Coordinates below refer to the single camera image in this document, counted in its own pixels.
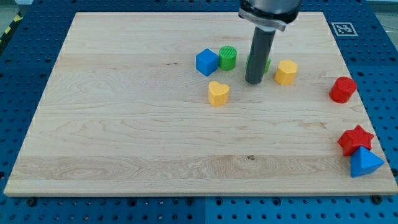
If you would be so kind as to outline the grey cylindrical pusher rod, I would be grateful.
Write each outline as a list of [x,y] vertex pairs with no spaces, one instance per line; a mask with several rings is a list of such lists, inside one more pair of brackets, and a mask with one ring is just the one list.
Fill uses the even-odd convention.
[[248,83],[255,85],[262,82],[274,36],[274,28],[255,27],[245,73]]

